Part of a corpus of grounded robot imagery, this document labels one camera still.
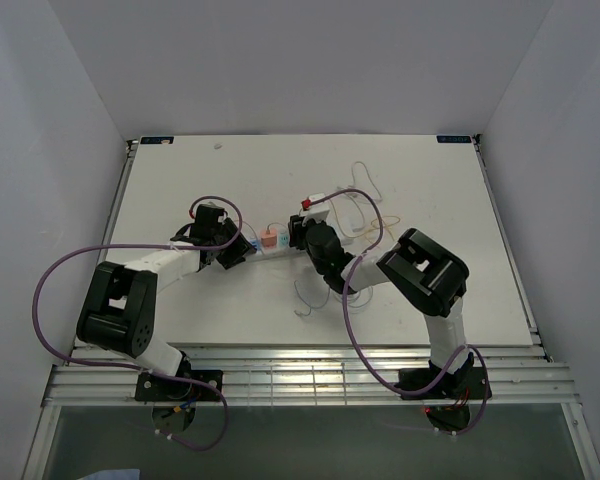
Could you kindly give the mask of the white colourful power strip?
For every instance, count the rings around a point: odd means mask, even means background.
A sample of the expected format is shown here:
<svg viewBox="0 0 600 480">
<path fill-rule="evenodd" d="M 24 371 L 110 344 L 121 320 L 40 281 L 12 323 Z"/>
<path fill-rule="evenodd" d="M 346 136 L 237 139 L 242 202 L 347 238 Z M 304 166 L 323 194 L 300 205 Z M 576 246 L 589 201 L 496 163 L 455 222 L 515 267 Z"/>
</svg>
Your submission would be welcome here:
<svg viewBox="0 0 600 480">
<path fill-rule="evenodd" d="M 247 260 L 251 262 L 305 253 L 304 250 L 290 246 L 289 230 L 282 225 L 275 224 L 260 232 L 248 227 L 245 238 L 255 248 L 255 253 L 247 257 Z"/>
</svg>

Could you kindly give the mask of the pink charger plug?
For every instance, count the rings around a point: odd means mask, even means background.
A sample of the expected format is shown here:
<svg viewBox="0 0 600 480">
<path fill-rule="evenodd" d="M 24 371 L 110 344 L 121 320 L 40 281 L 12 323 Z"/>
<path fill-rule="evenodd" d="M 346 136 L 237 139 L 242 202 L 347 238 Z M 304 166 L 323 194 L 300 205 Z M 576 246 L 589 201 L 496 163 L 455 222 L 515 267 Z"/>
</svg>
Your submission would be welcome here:
<svg viewBox="0 0 600 480">
<path fill-rule="evenodd" d="M 260 244 L 262 249 L 275 248 L 278 244 L 278 233 L 273 227 L 263 229 L 260 232 Z"/>
</svg>

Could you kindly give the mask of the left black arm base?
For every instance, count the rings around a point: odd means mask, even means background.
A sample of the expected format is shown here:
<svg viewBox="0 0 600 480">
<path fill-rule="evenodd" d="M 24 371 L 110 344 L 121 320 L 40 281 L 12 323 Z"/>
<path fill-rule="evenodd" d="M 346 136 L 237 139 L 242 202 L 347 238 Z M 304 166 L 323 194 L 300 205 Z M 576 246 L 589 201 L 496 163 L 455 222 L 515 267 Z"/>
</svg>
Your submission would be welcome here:
<svg viewBox="0 0 600 480">
<path fill-rule="evenodd" d="M 212 385 L 222 390 L 224 372 L 222 370 L 192 370 L 186 377 Z M 186 402 L 210 401 L 217 402 L 220 397 L 208 388 L 187 382 L 167 380 L 149 373 L 138 376 L 134 399 L 139 402 Z"/>
</svg>

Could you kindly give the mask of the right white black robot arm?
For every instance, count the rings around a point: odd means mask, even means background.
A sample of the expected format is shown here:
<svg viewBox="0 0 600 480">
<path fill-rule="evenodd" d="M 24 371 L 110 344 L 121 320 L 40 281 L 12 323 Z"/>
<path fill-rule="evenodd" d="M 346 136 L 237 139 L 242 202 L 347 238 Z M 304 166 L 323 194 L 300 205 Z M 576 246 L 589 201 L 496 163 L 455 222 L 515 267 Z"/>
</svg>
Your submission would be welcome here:
<svg viewBox="0 0 600 480">
<path fill-rule="evenodd" d="M 410 228 L 381 254 L 361 262 L 345 251 L 324 220 L 293 215 L 290 246 L 308 254 L 318 275 L 337 294 L 354 295 L 392 284 L 424 316 L 430 343 L 429 374 L 434 390 L 454 397 L 468 384 L 474 355 L 466 344 L 462 316 L 469 277 L 467 265 L 423 232 Z"/>
</svg>

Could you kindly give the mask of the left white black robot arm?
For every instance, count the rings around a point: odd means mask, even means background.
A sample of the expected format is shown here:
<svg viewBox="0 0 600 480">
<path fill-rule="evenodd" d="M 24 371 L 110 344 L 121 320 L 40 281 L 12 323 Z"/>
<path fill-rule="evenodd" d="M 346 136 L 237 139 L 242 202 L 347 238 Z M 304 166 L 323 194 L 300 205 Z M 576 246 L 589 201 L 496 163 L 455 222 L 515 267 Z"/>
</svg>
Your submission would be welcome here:
<svg viewBox="0 0 600 480">
<path fill-rule="evenodd" d="M 184 354 L 154 336 L 158 294 L 213 262 L 230 269 L 255 253 L 223 208 L 199 205 L 193 221 L 176 231 L 167 249 L 124 264 L 104 261 L 96 267 L 77 337 L 158 373 L 158 388 L 170 399 L 181 399 L 191 390 L 192 376 L 184 369 Z"/>
</svg>

